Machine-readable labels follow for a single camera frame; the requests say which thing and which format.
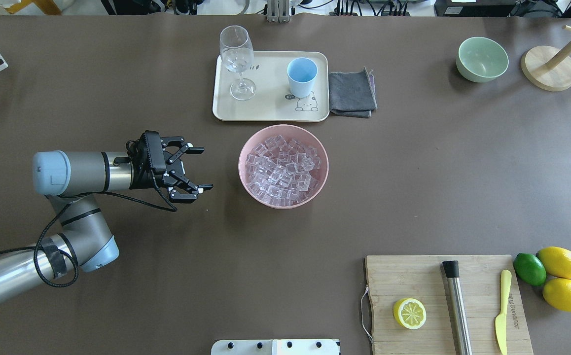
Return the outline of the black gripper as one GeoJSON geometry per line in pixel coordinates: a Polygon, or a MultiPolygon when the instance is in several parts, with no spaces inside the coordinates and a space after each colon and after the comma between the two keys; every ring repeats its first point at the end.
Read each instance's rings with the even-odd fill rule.
{"type": "Polygon", "coordinates": [[[213,184],[194,184],[184,175],[181,156],[202,154],[204,147],[194,147],[184,137],[161,137],[157,131],[145,131],[137,140],[126,142],[132,166],[129,189],[168,188],[174,204],[191,204],[198,195],[213,189],[213,184]]]}

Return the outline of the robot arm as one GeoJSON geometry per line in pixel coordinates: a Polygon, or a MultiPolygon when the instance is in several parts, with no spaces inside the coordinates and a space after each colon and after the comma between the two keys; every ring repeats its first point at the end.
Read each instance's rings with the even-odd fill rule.
{"type": "Polygon", "coordinates": [[[184,137],[146,130],[125,151],[40,151],[33,157],[35,190],[55,217],[33,245],[0,251],[0,303],[40,284],[69,287],[80,272],[98,270],[119,256],[115,236],[95,195],[152,189],[176,212],[213,188],[186,177],[182,156],[204,153],[184,137]]]}

